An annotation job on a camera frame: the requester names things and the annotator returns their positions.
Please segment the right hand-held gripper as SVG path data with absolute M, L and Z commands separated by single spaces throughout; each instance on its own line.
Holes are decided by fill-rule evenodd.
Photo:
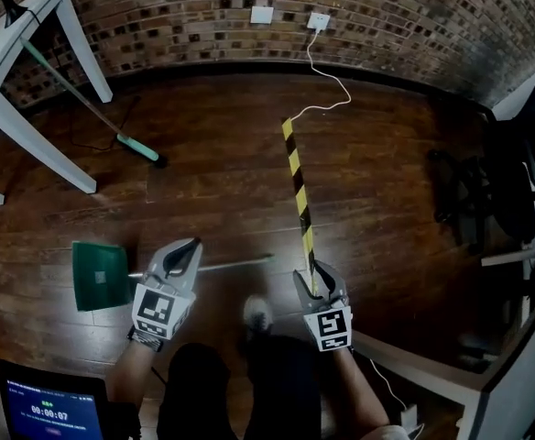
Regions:
M 316 297 L 302 275 L 294 270 L 292 279 L 306 324 L 321 352 L 352 345 L 352 311 L 344 278 L 331 265 L 315 260 Z

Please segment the green long-handled dustpan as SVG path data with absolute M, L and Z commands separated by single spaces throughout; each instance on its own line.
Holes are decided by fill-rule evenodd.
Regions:
M 200 265 L 198 273 L 263 264 L 270 260 L 272 257 L 265 255 L 261 258 L 226 264 L 206 267 Z M 77 310 L 80 312 L 101 310 L 132 302 L 136 286 L 142 281 L 147 268 L 142 273 L 131 274 L 126 250 L 123 247 L 73 242 L 72 278 Z

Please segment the person's left forearm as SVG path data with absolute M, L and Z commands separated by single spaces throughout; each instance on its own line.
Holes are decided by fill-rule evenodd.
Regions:
M 110 402 L 133 404 L 139 411 L 144 400 L 147 377 L 157 353 L 163 348 L 159 340 L 131 339 L 105 378 Z

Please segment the person's right forearm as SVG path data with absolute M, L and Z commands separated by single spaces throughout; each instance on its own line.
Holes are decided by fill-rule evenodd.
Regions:
M 344 393 L 347 396 L 355 434 L 363 437 L 379 427 L 389 425 L 388 415 L 365 375 L 346 347 L 333 352 Z

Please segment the yellow black striped floor tape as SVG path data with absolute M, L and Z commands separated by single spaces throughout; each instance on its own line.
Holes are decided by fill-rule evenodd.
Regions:
M 317 282 L 314 278 L 315 257 L 313 246 L 313 230 L 311 226 L 311 214 L 308 205 L 305 183 L 302 175 L 300 156 L 293 132 L 293 124 L 290 118 L 282 122 L 282 132 L 285 139 L 289 169 L 293 181 L 295 201 L 300 219 L 300 231 L 307 268 L 310 274 L 310 295 L 317 295 Z

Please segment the person's right leg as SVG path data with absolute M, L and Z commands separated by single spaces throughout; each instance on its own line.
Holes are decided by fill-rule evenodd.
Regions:
M 259 335 L 246 345 L 253 409 L 245 440 L 321 440 L 317 354 L 284 335 Z

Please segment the person's leg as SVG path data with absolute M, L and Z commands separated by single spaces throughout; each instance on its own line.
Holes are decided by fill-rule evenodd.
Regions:
M 179 348 L 169 363 L 158 440 L 238 440 L 227 410 L 229 379 L 214 348 L 200 343 Z
M 246 345 L 253 409 L 245 440 L 321 440 L 317 354 L 284 335 L 259 335 Z

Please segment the person's left leg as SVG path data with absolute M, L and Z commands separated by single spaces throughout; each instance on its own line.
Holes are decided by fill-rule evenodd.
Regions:
M 229 379 L 214 348 L 200 343 L 179 348 L 169 363 L 158 440 L 238 440 L 227 410 Z

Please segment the white power adapter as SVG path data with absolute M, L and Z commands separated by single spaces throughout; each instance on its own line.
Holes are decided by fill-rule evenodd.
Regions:
M 416 404 L 411 404 L 400 413 L 400 422 L 410 440 L 417 440 L 425 427 L 424 423 L 420 423 L 418 406 Z

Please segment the person's beige top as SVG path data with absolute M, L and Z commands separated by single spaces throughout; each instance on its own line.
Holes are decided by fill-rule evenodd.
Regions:
M 410 440 L 407 431 L 400 425 L 389 424 L 376 428 L 361 440 Z

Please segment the black tablet with blue screen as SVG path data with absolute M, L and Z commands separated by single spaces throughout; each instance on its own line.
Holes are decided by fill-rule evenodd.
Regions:
M 0 394 L 12 440 L 108 440 L 104 381 L 0 359 Z

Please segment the black office chair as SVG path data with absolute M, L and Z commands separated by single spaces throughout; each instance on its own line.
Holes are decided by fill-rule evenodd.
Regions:
M 509 236 L 527 244 L 535 237 L 535 87 L 519 113 L 492 121 L 484 129 L 481 157 L 457 160 L 445 150 L 431 149 L 429 161 L 451 172 L 434 219 L 453 222 L 474 218 L 475 241 L 469 253 L 484 251 L 486 219 L 493 216 Z

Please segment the grey desk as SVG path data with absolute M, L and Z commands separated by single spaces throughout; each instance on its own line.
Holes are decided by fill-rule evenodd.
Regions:
M 485 266 L 535 259 L 535 247 L 483 258 Z M 535 419 L 535 309 L 482 374 L 418 356 L 358 331 L 355 351 L 402 378 L 463 406 L 457 440 L 520 440 Z

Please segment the white wall socket with plug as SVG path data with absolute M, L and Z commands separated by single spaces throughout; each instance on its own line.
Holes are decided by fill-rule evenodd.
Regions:
M 328 14 L 311 12 L 307 22 L 307 28 L 314 30 L 316 33 L 320 33 L 327 28 L 330 18 L 331 17 Z

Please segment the blank white wall plate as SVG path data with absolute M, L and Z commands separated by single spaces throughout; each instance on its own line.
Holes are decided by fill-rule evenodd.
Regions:
M 251 9 L 250 23 L 269 25 L 272 22 L 274 8 L 271 6 L 254 5 Z

